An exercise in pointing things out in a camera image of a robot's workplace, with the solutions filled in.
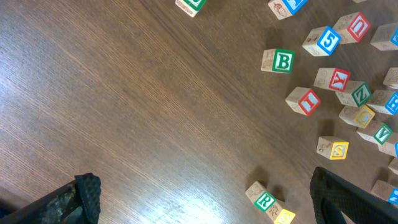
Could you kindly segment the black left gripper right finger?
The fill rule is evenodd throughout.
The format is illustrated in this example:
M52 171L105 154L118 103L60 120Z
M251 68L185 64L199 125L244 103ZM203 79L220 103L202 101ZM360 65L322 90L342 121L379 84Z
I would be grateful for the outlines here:
M318 224L397 224L397 208L323 167L316 167L310 182L310 196Z

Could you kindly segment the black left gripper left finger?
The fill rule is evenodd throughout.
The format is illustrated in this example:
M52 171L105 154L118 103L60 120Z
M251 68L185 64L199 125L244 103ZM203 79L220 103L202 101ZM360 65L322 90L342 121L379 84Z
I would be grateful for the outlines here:
M92 173L75 179L14 212L1 209L1 223L89 223L100 217L101 180Z

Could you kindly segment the yellow S block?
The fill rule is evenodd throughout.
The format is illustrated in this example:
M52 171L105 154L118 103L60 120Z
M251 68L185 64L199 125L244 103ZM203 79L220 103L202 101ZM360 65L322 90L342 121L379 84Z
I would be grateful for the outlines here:
M285 203L276 200L275 203L266 211L267 216L273 224L291 224L296 214L287 210Z
M329 160L344 160L348 153L349 142L335 136L320 136L317 153Z

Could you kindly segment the green R block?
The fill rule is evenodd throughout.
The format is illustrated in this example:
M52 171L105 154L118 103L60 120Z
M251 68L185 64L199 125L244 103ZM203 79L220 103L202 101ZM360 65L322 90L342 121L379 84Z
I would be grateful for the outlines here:
M276 203L274 196L258 181L255 181L245 191L245 194L251 203L263 213Z

